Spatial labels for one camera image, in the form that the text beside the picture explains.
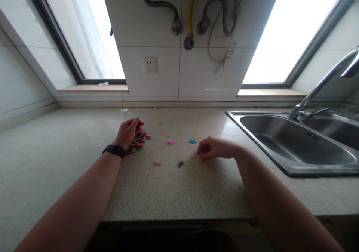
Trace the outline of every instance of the pile of rubber bands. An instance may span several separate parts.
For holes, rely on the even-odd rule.
[[[126,156],[131,155],[133,153],[136,153],[138,151],[140,151],[141,149],[143,149],[143,143],[146,140],[150,140],[151,137],[149,137],[147,135],[147,132],[139,132],[135,135],[135,139],[132,142],[132,144],[130,145],[130,148],[127,150],[126,152]]]

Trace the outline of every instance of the flexible metal hose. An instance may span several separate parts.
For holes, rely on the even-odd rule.
[[[194,0],[190,0],[190,4],[188,6],[188,33],[192,34],[192,9],[193,9]]]
[[[222,18],[222,26],[223,26],[223,33],[225,36],[231,36],[231,34],[233,33],[236,24],[237,24],[237,17],[238,17],[238,10],[239,10],[239,0],[234,0],[234,10],[233,10],[233,25],[230,31],[228,31],[227,29],[227,2],[226,0],[208,0],[206,2],[206,5],[203,9],[203,17],[202,20],[207,18],[207,10],[209,5],[214,2],[214,1],[219,1],[222,3],[222,8],[223,8],[223,18]]]
[[[166,7],[175,14],[175,17],[179,17],[177,9],[172,3],[166,1],[150,1],[150,0],[144,0],[144,1],[145,4],[149,7]]]

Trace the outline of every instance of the electrical outlet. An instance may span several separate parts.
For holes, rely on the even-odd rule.
[[[157,73],[157,59],[152,57],[142,58],[144,73]]]

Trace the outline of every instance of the watch strap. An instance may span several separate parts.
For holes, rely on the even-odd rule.
[[[108,145],[108,146],[106,146],[105,150],[102,153],[104,153],[104,152],[110,152],[114,155],[121,157],[122,159],[126,155],[126,150],[124,150],[119,145]]]

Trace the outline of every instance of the speckled countertop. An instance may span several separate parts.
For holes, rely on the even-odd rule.
[[[197,161],[197,144],[189,139],[208,136],[248,146],[315,215],[359,214],[359,177],[288,177],[224,113],[260,108],[120,110],[61,108],[0,134],[0,243],[5,248],[14,248],[94,163],[120,123],[137,116],[152,140],[123,160],[105,221],[253,218],[235,161]],[[185,165],[178,168],[178,160]]]

